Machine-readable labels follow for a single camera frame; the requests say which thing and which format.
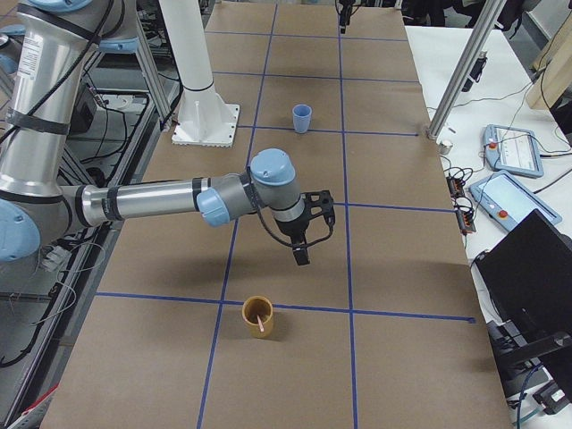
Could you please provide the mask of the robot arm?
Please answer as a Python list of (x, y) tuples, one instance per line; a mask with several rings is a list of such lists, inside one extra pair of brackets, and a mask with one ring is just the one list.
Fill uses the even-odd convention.
[(289, 156), (256, 155), (241, 174), (97, 188), (62, 187), (56, 176), (86, 54), (126, 31), (132, 1), (28, 1), (19, 69), (1, 149), (1, 258), (11, 262), (83, 227), (199, 212), (220, 226), (269, 207), (296, 262), (306, 265), (310, 197)]

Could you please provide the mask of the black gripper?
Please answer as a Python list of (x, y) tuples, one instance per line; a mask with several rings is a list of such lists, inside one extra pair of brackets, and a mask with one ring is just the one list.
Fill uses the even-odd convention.
[(296, 246), (292, 249), (292, 254), (298, 266), (309, 265), (309, 255), (307, 248), (302, 245), (307, 244), (306, 231), (309, 220), (301, 216), (295, 220), (282, 222), (276, 220), (280, 232), (290, 239), (290, 244)]

